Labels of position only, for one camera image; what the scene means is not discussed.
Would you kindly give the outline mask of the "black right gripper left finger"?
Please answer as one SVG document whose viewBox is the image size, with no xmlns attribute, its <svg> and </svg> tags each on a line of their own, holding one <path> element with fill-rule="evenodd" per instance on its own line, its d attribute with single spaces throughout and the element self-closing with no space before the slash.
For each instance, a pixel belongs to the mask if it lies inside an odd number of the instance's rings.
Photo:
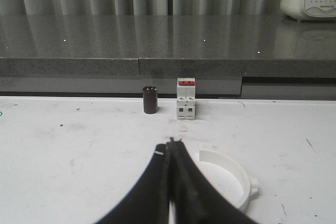
<svg viewBox="0 0 336 224">
<path fill-rule="evenodd" d="M 98 223 L 168 223 L 169 164 L 170 152 L 158 144 L 133 188 Z"/>
</svg>

